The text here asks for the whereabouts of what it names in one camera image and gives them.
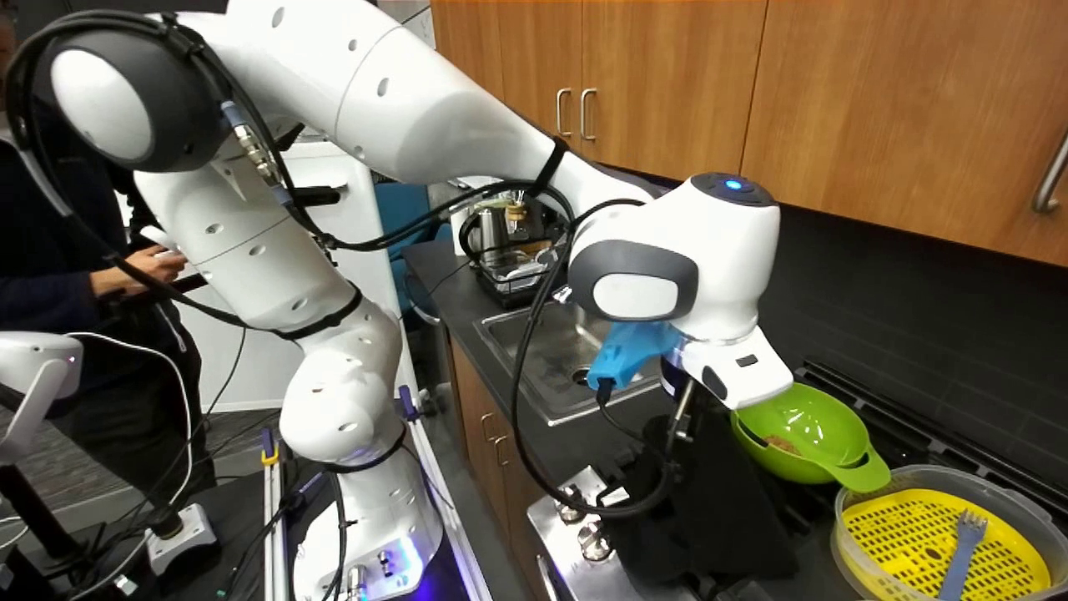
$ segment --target sink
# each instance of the sink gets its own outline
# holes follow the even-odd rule
[[[492,315],[478,325],[492,361],[514,378],[514,356],[526,332],[530,307]],[[594,390],[585,383],[588,365],[597,356],[611,319],[588,319],[576,304],[547,304],[526,348],[519,401],[542,419],[547,429],[597,415]],[[629,383],[617,386],[607,407],[633,401],[659,386],[658,361],[646,361]]]

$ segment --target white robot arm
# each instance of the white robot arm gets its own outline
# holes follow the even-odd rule
[[[284,173],[241,99],[259,106],[272,133],[303,122],[392,181],[538,181],[558,158],[547,187],[575,215],[607,199],[640,204],[599,209],[580,227],[570,289],[585,307],[617,319],[669,319],[685,333],[676,365],[726,407],[791,383],[758,326],[776,206],[746,181],[689,178],[650,199],[576,155],[558,155],[549,138],[362,0],[231,0],[227,12],[145,28],[164,35],[138,35],[133,17],[133,35],[123,28],[116,17],[105,28],[82,17],[50,31],[50,43],[30,40],[8,76],[13,133],[38,173],[25,96],[44,80],[86,144],[138,171],[168,238],[231,309],[303,348],[279,432],[298,455],[342,474],[339,511],[323,511],[300,544],[298,599],[323,599],[332,573],[366,599],[415,590],[440,524],[398,445],[401,326],[275,204]],[[186,35],[206,40],[248,96],[233,96],[211,60],[192,60],[199,40]]]

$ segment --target green colander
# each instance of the green colander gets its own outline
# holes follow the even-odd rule
[[[870,449],[864,422],[809,383],[791,383],[774,401],[734,412],[734,436],[765,470],[783,481],[837,481],[856,493],[892,481],[892,468]]]

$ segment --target yellow strainer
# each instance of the yellow strainer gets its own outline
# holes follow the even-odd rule
[[[903,488],[843,508],[834,534],[842,564],[870,599],[933,599],[965,511],[987,520],[965,601],[1029,599],[1051,588],[1051,572],[1024,534],[982,504],[930,488]]]

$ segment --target kitchen cabinet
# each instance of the kitchen cabinet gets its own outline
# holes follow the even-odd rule
[[[539,488],[530,481],[526,468],[519,463],[514,432],[500,415],[492,394],[479,382],[478,367],[453,343],[453,383],[457,403],[465,419],[465,449],[470,474],[492,513],[492,524],[504,537],[511,564],[525,578],[535,599],[539,595],[539,578],[535,568],[535,531],[526,524],[526,508],[539,499]]]
[[[436,51],[588,161],[736,171],[765,0],[432,0]]]
[[[1064,0],[772,0],[742,171],[783,204],[1068,265]]]
[[[1064,0],[432,0],[440,55],[576,155],[1068,267]]]

